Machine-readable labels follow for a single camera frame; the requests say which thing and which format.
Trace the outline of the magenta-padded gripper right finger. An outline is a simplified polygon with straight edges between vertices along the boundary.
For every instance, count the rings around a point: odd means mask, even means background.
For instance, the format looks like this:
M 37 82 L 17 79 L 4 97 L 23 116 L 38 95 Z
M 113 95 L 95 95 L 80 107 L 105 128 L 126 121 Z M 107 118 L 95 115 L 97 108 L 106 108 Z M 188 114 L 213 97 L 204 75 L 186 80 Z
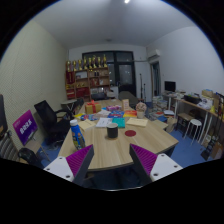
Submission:
M 157 181 L 182 169 L 182 167 L 164 153 L 154 154 L 140 146 L 131 144 L 129 154 L 134 169 L 143 185 Z

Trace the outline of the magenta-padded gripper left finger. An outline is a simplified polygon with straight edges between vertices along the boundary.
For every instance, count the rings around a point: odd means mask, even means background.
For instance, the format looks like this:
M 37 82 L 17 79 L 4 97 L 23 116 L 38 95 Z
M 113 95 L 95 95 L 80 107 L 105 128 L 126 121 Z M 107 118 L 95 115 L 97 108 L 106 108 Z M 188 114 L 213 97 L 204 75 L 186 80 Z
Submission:
M 44 170 L 81 186 L 93 156 L 94 147 L 89 145 L 67 157 L 57 157 Z

